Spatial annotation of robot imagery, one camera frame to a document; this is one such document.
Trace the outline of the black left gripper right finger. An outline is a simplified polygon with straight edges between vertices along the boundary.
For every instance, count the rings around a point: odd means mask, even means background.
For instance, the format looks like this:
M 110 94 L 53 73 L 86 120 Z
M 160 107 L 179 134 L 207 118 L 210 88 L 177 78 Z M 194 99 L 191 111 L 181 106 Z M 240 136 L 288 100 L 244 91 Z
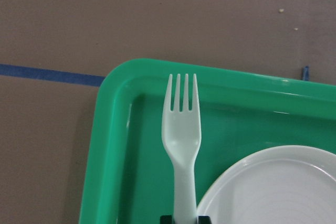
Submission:
M 211 218 L 209 216 L 198 216 L 197 224 L 211 224 Z

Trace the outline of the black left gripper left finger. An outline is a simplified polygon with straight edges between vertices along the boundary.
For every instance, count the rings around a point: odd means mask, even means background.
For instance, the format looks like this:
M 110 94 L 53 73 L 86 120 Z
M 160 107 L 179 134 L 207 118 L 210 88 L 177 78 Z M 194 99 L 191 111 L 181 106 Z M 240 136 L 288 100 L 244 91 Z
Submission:
M 171 216 L 171 215 L 162 215 L 160 217 L 160 224 L 174 224 L 173 216 Z

